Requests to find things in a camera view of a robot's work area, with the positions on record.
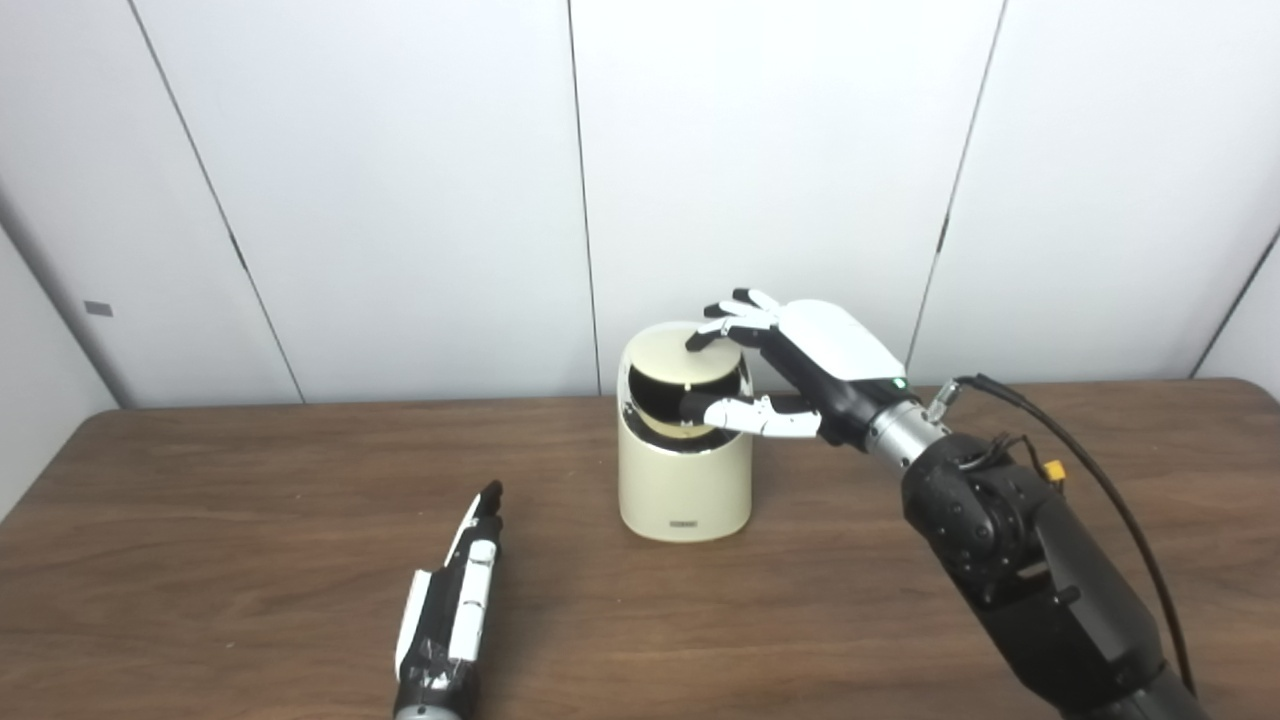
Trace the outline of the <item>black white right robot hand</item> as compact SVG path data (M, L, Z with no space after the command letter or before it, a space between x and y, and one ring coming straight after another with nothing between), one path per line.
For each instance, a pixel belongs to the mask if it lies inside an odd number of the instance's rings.
M914 402L905 366L845 309L820 300L786 304L760 290L737 288L705 307L707 324L686 340L696 354L717 340L754 348L795 389L795 396L685 395L686 424L764 437L818 437L868 451L874 420Z

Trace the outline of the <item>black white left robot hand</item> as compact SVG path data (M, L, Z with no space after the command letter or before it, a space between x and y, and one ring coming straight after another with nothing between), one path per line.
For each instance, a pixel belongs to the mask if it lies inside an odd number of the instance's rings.
M445 561L411 580L396 642L394 719L474 719L479 653L500 560L504 523L499 480L485 486L463 516Z

